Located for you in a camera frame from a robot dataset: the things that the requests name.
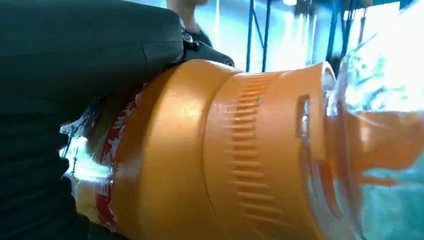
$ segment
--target clear plastic bottle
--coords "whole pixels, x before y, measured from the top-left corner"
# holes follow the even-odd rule
[[[343,59],[327,108],[345,136],[335,206],[357,239],[424,239],[423,11],[416,1]]]

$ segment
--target red label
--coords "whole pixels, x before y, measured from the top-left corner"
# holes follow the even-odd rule
[[[108,226],[111,230],[114,229],[115,223],[117,222],[116,216],[111,208],[114,175],[117,167],[115,166],[115,155],[124,136],[127,120],[133,110],[137,107],[139,95],[140,93],[137,94],[135,98],[131,100],[130,103],[127,104],[125,108],[115,117],[114,122],[107,130],[107,135],[103,142],[98,159],[100,164],[109,166],[112,171],[110,176],[106,178],[104,182],[99,182],[95,187],[97,211],[103,220],[103,224]]]

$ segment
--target plastic bottle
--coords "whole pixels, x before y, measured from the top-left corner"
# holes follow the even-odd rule
[[[132,240],[423,239],[422,5],[338,81],[193,60],[109,97],[67,127],[78,211]]]

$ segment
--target plastic wrap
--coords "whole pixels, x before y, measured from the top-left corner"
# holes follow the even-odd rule
[[[328,105],[344,122],[338,203],[358,239],[424,239],[423,11],[416,1],[348,54]]]
[[[76,209],[112,232],[117,221],[112,210],[115,155],[138,96],[133,91],[108,96],[61,129],[70,136],[61,155],[69,160],[65,176],[72,181]]]

